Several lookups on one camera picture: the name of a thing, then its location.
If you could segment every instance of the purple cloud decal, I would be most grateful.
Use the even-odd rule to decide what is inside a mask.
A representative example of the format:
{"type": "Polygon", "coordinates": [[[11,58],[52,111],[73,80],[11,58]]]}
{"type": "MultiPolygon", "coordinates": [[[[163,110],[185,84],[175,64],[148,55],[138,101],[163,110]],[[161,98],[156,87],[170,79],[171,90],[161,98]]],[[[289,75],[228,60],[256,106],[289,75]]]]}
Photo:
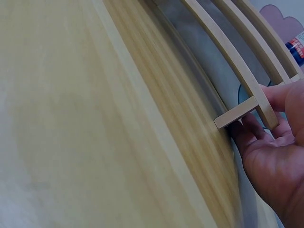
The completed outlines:
{"type": "Polygon", "coordinates": [[[292,40],[304,30],[302,24],[297,19],[293,17],[284,18],[278,7],[274,5],[266,5],[260,12],[284,43],[292,40]]]}

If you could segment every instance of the wooden board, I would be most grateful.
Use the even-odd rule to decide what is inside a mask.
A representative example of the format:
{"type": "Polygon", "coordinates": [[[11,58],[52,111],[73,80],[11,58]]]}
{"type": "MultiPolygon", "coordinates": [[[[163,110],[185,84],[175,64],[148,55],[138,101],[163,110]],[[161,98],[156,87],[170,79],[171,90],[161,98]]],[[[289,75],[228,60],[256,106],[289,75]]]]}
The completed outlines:
{"type": "Polygon", "coordinates": [[[0,6],[0,226],[241,226],[229,140],[151,8],[0,6]]]}

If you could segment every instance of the wooden frame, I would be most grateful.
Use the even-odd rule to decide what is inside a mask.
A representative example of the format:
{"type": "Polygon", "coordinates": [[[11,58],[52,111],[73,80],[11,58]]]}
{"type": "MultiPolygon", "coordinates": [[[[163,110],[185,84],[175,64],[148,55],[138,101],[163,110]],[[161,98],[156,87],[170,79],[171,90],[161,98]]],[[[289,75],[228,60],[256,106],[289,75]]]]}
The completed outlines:
{"type": "Polygon", "coordinates": [[[298,75],[296,78],[304,78],[302,70],[295,61],[294,57],[287,50],[283,41],[263,18],[263,16],[254,8],[254,6],[248,0],[233,0],[233,2],[248,18],[253,26],[255,26],[255,28],[270,46],[288,76],[293,78],[298,75]]]}
{"type": "MultiPolygon", "coordinates": [[[[153,0],[160,4],[166,0],[153,0]]],[[[180,0],[198,20],[227,60],[242,86],[248,100],[215,119],[218,128],[225,127],[256,109],[268,129],[279,125],[278,119],[265,94],[236,48],[196,0],[180,0]]],[[[273,29],[254,11],[247,0],[212,0],[222,11],[248,46],[260,60],[270,79],[276,85],[288,84],[303,78],[303,73],[273,29]]]]}

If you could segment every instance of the hand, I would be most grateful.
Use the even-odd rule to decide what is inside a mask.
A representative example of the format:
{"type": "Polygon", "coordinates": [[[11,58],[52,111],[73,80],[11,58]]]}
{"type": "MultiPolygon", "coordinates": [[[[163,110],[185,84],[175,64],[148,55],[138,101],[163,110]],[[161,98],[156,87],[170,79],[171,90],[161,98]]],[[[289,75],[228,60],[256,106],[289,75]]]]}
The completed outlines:
{"type": "Polygon", "coordinates": [[[267,134],[249,114],[231,126],[245,172],[286,227],[304,226],[304,80],[263,87],[280,125],[267,134]],[[285,120],[279,112],[285,112],[285,120]]]}

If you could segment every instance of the label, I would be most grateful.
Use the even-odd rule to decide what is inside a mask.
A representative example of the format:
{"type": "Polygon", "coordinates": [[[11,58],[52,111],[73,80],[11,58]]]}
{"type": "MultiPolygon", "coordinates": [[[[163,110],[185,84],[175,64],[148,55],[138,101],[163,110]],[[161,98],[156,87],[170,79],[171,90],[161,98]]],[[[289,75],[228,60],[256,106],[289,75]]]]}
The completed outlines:
{"type": "Polygon", "coordinates": [[[296,49],[301,58],[304,58],[304,32],[293,38],[289,43],[296,49]]]}

